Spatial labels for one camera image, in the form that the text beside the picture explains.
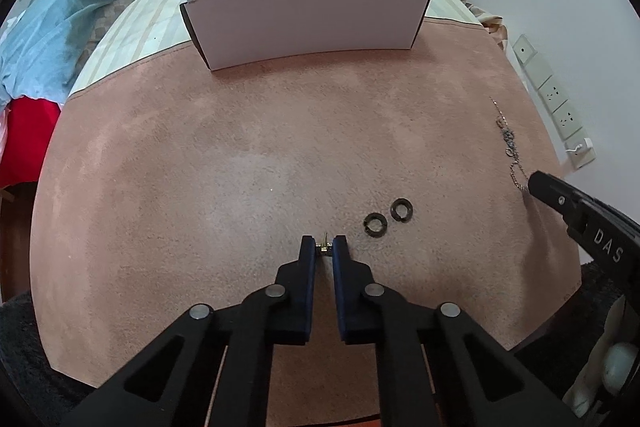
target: white cardboard box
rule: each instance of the white cardboard box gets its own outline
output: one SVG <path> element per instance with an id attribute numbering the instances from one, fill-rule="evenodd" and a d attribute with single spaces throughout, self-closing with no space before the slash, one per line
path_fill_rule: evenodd
<path id="1" fill-rule="evenodd" d="M 307 53 L 410 49 L 429 0 L 183 0 L 210 70 Z"/>

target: ring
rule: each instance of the ring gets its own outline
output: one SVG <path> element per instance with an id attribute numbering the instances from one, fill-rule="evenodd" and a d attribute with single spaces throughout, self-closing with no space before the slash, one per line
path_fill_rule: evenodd
<path id="1" fill-rule="evenodd" d="M 398 214 L 398 206 L 406 207 L 406 216 L 401 217 Z M 404 198 L 398 198 L 396 201 L 391 203 L 391 217 L 393 217 L 396 221 L 400 221 L 401 223 L 406 223 L 411 220 L 411 217 L 414 215 L 414 206 L 411 204 L 411 201 L 405 200 Z"/>
<path id="2" fill-rule="evenodd" d="M 376 219 L 380 223 L 382 223 L 382 228 L 380 230 L 371 230 L 369 228 L 369 223 L 371 221 L 375 221 Z M 372 212 L 369 214 L 369 216 L 364 218 L 363 225 L 364 225 L 364 231 L 367 232 L 371 237 L 382 237 L 386 233 L 386 228 L 388 226 L 388 223 L 386 222 L 385 216 L 377 212 Z"/>

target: triangular cutout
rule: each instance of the triangular cutout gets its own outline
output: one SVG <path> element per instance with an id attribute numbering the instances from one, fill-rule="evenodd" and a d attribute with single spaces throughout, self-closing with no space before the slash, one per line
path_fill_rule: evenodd
<path id="1" fill-rule="evenodd" d="M 465 335 L 464 341 L 488 401 L 496 402 L 524 389 L 522 380 L 484 347 L 474 335 Z"/>
<path id="2" fill-rule="evenodd" d="M 172 338 L 153 358 L 124 383 L 124 390 L 140 398 L 157 402 L 166 387 L 176 360 L 184 346 L 184 337 Z"/>

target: necklace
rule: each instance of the necklace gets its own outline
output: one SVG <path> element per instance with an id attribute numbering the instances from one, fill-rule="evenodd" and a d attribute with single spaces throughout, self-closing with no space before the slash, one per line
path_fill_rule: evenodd
<path id="1" fill-rule="evenodd" d="M 523 185 L 522 183 L 520 183 L 516 176 L 516 168 L 518 168 L 518 170 L 524 176 L 525 180 L 529 178 L 527 176 L 527 173 L 524 171 L 522 164 L 520 163 L 520 154 L 518 153 L 518 148 L 516 147 L 516 143 L 514 141 L 513 131 L 509 128 L 509 124 L 507 124 L 507 119 L 504 117 L 502 111 L 500 110 L 500 107 L 498 107 L 498 103 L 495 102 L 494 99 L 491 99 L 491 101 L 494 102 L 495 108 L 498 110 L 498 113 L 500 114 L 500 116 L 495 120 L 495 123 L 498 124 L 498 127 L 500 128 L 500 131 L 502 133 L 502 139 L 507 144 L 507 149 L 505 149 L 504 152 L 506 153 L 507 156 L 509 156 L 510 158 L 513 158 L 513 162 L 509 167 L 511 170 L 511 179 L 513 180 L 513 184 L 523 192 L 529 192 L 527 185 Z"/>

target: red cloth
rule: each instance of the red cloth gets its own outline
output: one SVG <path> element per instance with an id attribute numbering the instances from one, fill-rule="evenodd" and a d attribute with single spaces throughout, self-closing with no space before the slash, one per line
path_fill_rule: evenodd
<path id="1" fill-rule="evenodd" d="M 57 103 L 25 96 L 12 100 L 8 107 L 0 187 L 38 181 L 53 128 L 60 116 Z"/>

